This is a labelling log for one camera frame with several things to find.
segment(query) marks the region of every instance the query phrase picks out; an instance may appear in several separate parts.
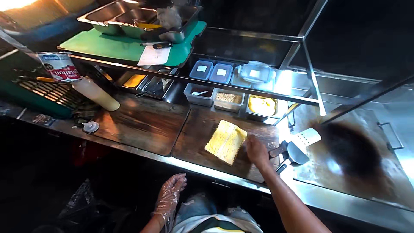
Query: wooden counter surface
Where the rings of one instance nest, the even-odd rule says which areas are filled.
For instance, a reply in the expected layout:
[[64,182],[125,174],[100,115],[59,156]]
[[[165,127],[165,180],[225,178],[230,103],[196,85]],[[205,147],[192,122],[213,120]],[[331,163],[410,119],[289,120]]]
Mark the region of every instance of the wooden counter surface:
[[102,110],[95,136],[169,156],[187,118],[189,108],[134,95],[116,95],[118,110]]
[[[247,131],[248,134],[255,134],[265,145],[271,143],[278,146],[279,144],[277,128],[273,125],[249,121],[223,113],[212,112],[207,109],[193,108],[188,115],[187,121],[175,143],[171,155],[190,163],[262,183],[264,179],[259,170],[247,157],[245,143],[239,150],[233,166],[225,164],[204,149],[220,120],[229,121],[239,126],[241,129]],[[272,159],[275,169],[279,166],[278,159]]]

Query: can label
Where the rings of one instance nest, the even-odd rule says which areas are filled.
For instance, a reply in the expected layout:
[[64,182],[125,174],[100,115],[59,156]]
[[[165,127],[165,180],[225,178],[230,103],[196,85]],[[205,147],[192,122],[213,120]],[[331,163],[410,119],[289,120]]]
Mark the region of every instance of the can label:
[[37,56],[56,82],[72,82],[81,79],[68,54],[37,53]]

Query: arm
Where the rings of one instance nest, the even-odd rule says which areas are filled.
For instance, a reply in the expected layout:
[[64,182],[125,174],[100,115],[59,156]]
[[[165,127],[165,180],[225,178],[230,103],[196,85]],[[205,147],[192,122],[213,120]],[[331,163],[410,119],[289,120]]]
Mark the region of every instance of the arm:
[[141,233],[154,233],[160,232],[164,227],[164,219],[160,214],[155,214],[151,220],[141,230]]
[[265,179],[288,233],[330,232],[280,176],[276,174],[269,162],[269,155],[265,145],[254,135],[248,136],[247,155]]
[[141,230],[141,233],[158,233],[164,226],[166,232],[170,232],[180,192],[184,190],[186,182],[185,173],[180,173],[173,175],[164,183],[158,194],[154,215]]

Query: hand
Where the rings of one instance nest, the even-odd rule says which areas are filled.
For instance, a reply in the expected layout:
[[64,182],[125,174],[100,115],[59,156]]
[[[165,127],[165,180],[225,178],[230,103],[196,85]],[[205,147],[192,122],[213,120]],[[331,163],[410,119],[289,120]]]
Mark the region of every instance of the hand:
[[173,175],[164,183],[159,191],[154,214],[160,214],[165,223],[173,220],[174,211],[180,198],[180,192],[187,185],[185,175],[185,173]]
[[247,156],[259,169],[263,168],[263,166],[270,165],[269,153],[266,146],[252,134],[247,136]]

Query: grill grate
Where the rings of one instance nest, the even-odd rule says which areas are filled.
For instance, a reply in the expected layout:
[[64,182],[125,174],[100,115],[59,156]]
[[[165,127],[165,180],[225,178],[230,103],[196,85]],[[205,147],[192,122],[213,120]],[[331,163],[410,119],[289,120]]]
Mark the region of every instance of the grill grate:
[[74,111],[90,111],[97,107],[97,104],[81,95],[69,84],[31,80],[18,80],[16,83],[31,92]]

